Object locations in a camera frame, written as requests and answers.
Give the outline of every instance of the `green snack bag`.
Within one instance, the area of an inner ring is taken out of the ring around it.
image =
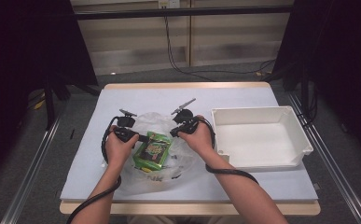
[[[143,143],[133,155],[135,166],[145,172],[159,171],[168,156],[171,139],[161,133],[147,132],[150,139]]]

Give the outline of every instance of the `white tray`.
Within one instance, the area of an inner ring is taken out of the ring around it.
[[[238,169],[299,165],[313,148],[291,106],[212,110],[216,150]]]

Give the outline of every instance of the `person's left hand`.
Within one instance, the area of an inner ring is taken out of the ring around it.
[[[112,132],[117,126],[113,125],[110,128],[110,134],[107,136],[105,143],[107,162],[108,164],[123,165],[128,157],[131,155],[132,147],[139,139],[139,134],[134,135],[128,142],[122,142]]]

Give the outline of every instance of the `forearm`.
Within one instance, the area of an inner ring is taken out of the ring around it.
[[[109,165],[89,198],[112,188],[117,183],[121,169],[122,164]],[[75,216],[72,223],[108,223],[113,194],[114,192],[85,207]]]
[[[214,169],[234,169],[211,148],[200,150],[199,154]],[[253,180],[239,175],[215,177],[247,223],[286,223],[271,197]]]

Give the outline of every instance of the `clear plastic bag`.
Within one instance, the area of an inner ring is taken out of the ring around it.
[[[159,113],[146,113],[135,118],[136,122],[132,130],[147,135],[148,132],[160,133],[168,136],[172,140],[168,155],[162,168],[159,171],[141,170],[135,166],[133,155],[137,152],[142,143],[137,142],[132,155],[128,158],[124,166],[124,172],[133,180],[152,180],[152,181],[170,181],[181,176],[188,168],[194,164],[198,155],[187,145],[187,143],[178,137],[173,138],[170,130],[178,126],[172,116],[163,116]]]

